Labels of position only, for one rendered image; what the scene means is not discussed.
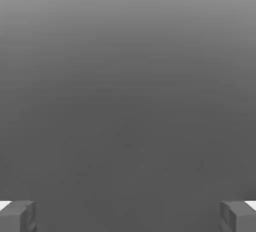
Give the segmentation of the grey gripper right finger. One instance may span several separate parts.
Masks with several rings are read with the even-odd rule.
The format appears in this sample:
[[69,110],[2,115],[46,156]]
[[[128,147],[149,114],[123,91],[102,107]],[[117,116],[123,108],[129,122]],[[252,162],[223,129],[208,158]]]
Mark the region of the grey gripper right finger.
[[256,232],[256,200],[221,201],[220,232]]

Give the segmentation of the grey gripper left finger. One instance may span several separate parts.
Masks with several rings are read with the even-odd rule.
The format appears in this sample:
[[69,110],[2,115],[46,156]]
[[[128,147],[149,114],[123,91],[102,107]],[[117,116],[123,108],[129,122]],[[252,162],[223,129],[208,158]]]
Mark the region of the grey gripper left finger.
[[37,203],[0,200],[0,232],[38,232]]

